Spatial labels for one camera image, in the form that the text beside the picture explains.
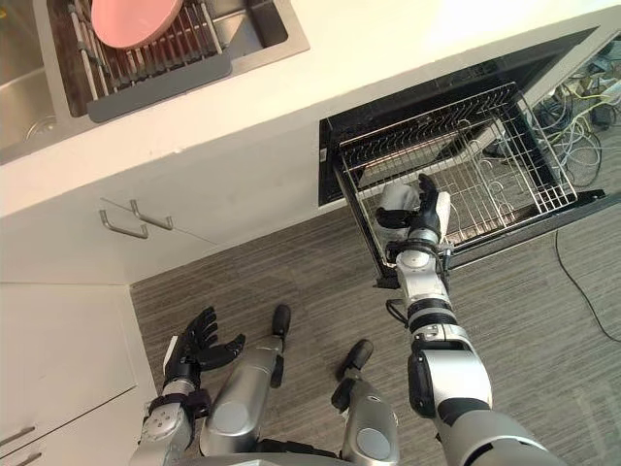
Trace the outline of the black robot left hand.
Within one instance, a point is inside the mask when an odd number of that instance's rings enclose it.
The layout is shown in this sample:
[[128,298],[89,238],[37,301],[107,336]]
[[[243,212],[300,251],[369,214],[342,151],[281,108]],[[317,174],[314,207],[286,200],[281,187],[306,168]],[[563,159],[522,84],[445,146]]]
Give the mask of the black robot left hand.
[[164,385],[184,379],[198,388],[203,372],[224,367],[242,353],[245,335],[219,344],[216,320],[214,307],[208,307],[188,323],[164,364]]

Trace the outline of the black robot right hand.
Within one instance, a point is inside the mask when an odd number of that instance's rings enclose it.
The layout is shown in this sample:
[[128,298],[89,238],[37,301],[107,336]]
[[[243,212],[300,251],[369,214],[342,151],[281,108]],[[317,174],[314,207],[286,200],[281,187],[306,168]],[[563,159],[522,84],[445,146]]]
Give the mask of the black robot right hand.
[[428,229],[441,240],[450,216],[450,195],[439,191],[425,174],[418,175],[418,187],[394,182],[382,191],[375,210],[375,224],[384,229],[400,230],[407,235],[418,229]]

